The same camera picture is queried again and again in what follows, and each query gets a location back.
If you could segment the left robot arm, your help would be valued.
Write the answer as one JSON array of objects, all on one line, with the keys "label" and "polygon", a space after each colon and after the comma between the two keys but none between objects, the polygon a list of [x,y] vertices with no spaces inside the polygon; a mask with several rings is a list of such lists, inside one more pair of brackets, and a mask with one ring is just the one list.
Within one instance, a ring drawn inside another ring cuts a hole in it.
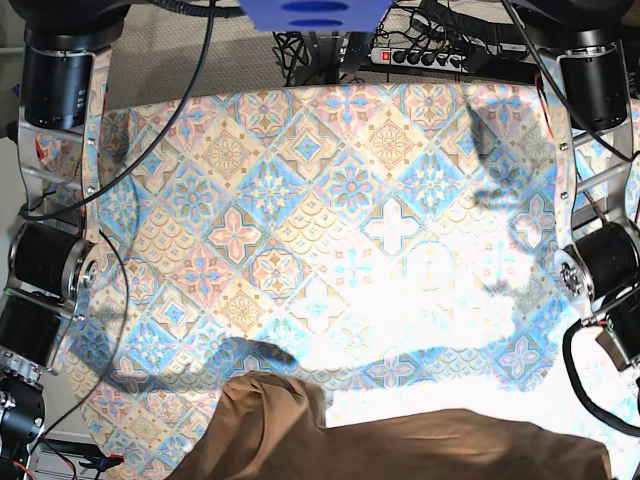
[{"label": "left robot arm", "polygon": [[573,359],[581,330],[620,371],[639,366],[639,227],[626,209],[634,146],[622,41],[628,1],[506,1],[503,4],[546,89],[556,144],[554,262],[580,313],[564,333],[562,356],[579,402],[596,419],[636,437],[637,426],[598,406]]}]

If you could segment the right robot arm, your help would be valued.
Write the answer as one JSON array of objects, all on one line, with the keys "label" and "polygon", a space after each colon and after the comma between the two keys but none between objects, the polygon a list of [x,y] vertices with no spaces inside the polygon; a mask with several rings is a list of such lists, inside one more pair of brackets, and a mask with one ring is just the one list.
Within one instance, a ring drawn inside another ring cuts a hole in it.
[{"label": "right robot arm", "polygon": [[45,429],[41,378],[87,317],[99,272],[98,153],[126,1],[16,1],[24,20],[17,158],[25,187],[1,294],[1,475],[30,477]]}]

